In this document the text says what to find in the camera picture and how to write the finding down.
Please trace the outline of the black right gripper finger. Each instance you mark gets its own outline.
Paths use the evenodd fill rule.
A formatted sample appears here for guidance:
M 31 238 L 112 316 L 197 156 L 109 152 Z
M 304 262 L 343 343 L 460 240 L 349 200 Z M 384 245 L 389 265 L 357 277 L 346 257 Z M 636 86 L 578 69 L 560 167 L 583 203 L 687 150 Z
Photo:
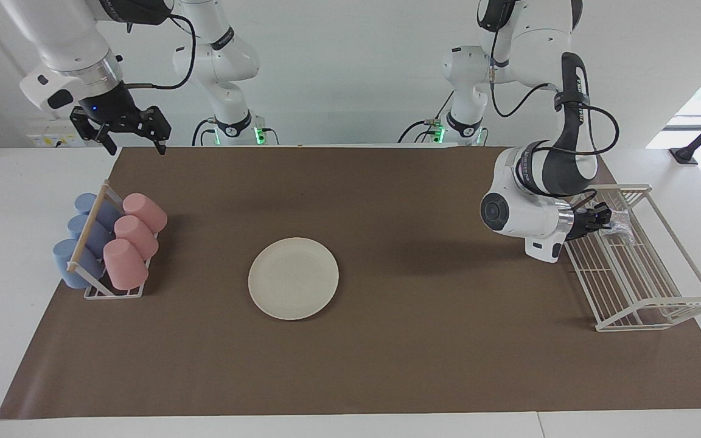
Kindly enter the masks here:
M 159 155 L 166 155 L 166 143 L 172 135 L 172 125 L 167 121 L 159 107 L 150 106 L 138 113 L 138 122 L 134 133 L 153 142 Z
M 91 122 L 86 111 L 81 107 L 74 107 L 69 115 L 69 119 L 74 125 L 78 135 L 84 141 L 94 141 L 105 148 L 109 155 L 114 156 L 117 153 L 117 145 L 109 135 L 108 126 L 103 123 L 101 127 L 95 127 Z

